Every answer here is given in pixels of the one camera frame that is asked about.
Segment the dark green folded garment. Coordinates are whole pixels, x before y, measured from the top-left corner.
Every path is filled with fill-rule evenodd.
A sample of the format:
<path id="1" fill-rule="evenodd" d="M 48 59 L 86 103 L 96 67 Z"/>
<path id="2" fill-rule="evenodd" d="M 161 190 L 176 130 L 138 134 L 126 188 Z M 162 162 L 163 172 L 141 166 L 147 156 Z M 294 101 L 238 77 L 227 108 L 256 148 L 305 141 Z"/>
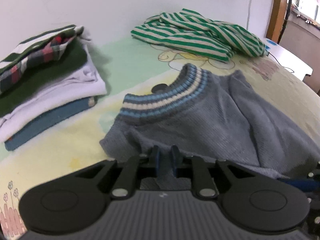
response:
<path id="1" fill-rule="evenodd" d="M 43 63 L 25 71 L 21 80 L 1 94 L 1 117 L 11 113 L 44 85 L 63 79 L 77 71 L 87 61 L 82 44 L 74 40 L 57 61 Z"/>

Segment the white folded garment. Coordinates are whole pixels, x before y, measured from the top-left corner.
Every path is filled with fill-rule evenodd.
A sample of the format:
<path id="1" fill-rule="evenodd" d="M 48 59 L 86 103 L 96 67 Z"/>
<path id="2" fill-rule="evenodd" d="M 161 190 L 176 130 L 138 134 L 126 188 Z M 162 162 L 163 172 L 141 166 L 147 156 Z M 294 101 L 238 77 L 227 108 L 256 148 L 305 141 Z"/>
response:
<path id="1" fill-rule="evenodd" d="M 1 142 L 7 141 L 42 113 L 75 100 L 107 94 L 106 85 L 92 62 L 88 46 L 82 44 L 81 48 L 87 59 L 78 70 L 43 85 L 31 98 L 25 99 L 1 117 Z"/>

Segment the red plaid folded shirt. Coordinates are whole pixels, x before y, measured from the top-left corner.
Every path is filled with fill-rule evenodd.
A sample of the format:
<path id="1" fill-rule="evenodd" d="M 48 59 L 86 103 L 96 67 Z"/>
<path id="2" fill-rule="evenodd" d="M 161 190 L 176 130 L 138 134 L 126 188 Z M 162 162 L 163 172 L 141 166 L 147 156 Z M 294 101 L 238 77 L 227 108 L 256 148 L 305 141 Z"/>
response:
<path id="1" fill-rule="evenodd" d="M 48 44 L 35 50 L 1 73 L 1 94 L 11 89 L 23 77 L 26 70 L 51 61 L 58 61 L 67 46 L 76 38 L 66 35 L 54 37 Z"/>

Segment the blue folded garment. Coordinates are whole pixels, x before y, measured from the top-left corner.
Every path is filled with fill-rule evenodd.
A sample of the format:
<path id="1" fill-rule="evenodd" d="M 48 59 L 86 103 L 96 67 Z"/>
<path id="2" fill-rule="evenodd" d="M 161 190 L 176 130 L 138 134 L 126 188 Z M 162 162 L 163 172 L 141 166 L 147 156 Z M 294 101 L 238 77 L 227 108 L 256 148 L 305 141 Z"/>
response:
<path id="1" fill-rule="evenodd" d="M 4 146 L 7 151 L 14 151 L 45 130 L 76 114 L 92 108 L 96 103 L 97 97 L 92 96 L 75 100 L 63 106 L 49 110 L 36 117 L 34 120 L 26 124 L 20 131 L 12 135 L 4 142 Z"/>

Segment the yellow baby blanket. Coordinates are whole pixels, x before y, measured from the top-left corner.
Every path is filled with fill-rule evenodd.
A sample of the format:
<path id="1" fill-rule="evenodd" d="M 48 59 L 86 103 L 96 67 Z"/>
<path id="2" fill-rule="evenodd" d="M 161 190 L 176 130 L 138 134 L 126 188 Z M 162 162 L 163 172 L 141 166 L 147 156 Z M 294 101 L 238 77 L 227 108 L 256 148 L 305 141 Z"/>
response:
<path id="1" fill-rule="evenodd" d="M 263 59 L 236 55 L 229 63 L 221 63 L 133 38 L 91 49 L 90 54 L 108 85 L 108 95 L 14 151 L 1 147 L 1 226 L 7 239 L 18 239 L 25 232 L 18 212 L 25 191 L 106 159 L 99 142 L 112 126 L 124 96 L 149 94 L 159 83 L 172 83 L 186 63 L 216 75 L 241 70 L 258 94 L 319 142 L 319 96 L 302 81 L 303 68 L 293 57 L 275 52 Z"/>

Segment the black round button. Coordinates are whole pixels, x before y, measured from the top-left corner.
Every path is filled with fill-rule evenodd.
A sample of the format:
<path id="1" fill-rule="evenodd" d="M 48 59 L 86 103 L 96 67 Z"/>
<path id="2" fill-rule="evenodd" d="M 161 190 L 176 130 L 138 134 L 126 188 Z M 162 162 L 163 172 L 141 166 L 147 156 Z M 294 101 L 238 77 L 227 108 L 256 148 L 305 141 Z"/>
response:
<path id="1" fill-rule="evenodd" d="M 168 87 L 167 84 L 160 83 L 160 84 L 157 84 L 157 85 L 153 86 L 152 89 L 151 89 L 151 92 L 152 92 L 152 94 L 156 94 L 158 92 L 161 92 L 161 91 L 165 90 L 167 87 Z"/>

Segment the grey knit sweater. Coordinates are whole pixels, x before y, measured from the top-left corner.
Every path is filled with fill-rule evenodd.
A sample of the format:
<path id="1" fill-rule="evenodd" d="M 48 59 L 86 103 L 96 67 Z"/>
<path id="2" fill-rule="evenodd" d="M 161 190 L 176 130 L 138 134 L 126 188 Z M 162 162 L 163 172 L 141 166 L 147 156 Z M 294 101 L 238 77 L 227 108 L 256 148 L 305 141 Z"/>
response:
<path id="1" fill-rule="evenodd" d="M 271 178 L 303 176 L 319 161 L 319 144 L 258 95 L 241 71 L 218 76 L 192 64 L 163 91 L 127 94 L 100 144 L 120 162 L 158 146 L 159 175 L 142 183 L 154 190 L 190 187 L 173 175 L 172 146 L 183 155 L 229 160 Z"/>

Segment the green white striped garment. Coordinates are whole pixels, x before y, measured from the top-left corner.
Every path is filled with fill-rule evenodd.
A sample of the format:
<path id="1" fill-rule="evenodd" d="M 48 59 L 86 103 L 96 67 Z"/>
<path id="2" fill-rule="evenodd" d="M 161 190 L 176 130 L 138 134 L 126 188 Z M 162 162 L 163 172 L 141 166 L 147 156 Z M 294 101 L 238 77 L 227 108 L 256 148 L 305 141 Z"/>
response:
<path id="1" fill-rule="evenodd" d="M 149 44 L 221 62 L 228 62 L 236 53 L 248 57 L 268 54 L 261 39 L 242 26 L 211 20 L 188 9 L 147 18 L 131 30 L 131 35 Z"/>

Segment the dark green striped folded shirt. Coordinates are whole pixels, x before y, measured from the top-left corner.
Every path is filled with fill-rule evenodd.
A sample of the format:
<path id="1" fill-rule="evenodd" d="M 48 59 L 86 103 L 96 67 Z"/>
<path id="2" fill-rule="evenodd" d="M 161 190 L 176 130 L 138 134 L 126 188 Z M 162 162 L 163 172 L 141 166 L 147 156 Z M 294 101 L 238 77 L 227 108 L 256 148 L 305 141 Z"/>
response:
<path id="1" fill-rule="evenodd" d="M 1 61 L 1 73 L 14 66 L 31 52 L 48 44 L 54 37 L 61 35 L 66 35 L 68 37 L 79 36 L 83 31 L 84 26 L 71 24 L 62 28 L 45 31 L 44 33 L 28 38 L 19 43 L 13 51 Z"/>

